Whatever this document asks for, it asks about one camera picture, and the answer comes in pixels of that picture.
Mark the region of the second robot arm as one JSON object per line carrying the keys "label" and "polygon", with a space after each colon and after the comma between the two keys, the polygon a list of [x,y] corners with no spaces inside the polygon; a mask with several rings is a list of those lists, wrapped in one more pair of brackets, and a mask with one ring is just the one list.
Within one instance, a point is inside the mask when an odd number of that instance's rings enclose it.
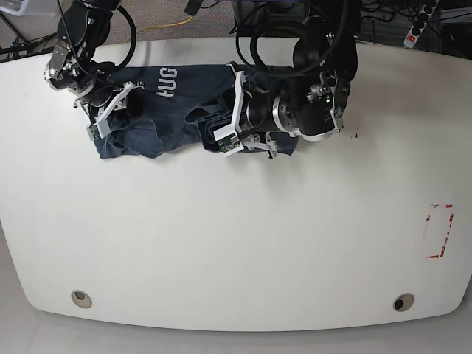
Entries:
{"label": "second robot arm", "polygon": [[[257,1],[234,9],[235,40],[249,38],[250,57],[238,47],[244,67],[228,65],[235,75],[235,99],[229,123],[214,132],[221,150],[276,150],[274,133],[317,142],[341,132],[358,68],[361,2]],[[266,36],[296,41],[291,65],[277,67],[262,59],[259,42]]]}

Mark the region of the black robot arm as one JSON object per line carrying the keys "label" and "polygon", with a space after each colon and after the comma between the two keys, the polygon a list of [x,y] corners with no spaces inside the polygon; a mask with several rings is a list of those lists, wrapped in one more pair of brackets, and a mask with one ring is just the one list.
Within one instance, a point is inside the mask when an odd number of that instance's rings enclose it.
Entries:
{"label": "black robot arm", "polygon": [[[59,12],[58,42],[44,76],[54,90],[66,89],[75,94],[94,123],[100,108],[106,107],[124,89],[111,77],[123,70],[133,57],[137,43],[136,25],[120,1],[73,1],[68,10],[59,9]],[[130,28],[128,53],[118,64],[97,62],[94,54],[108,38],[114,12],[120,13]]]}

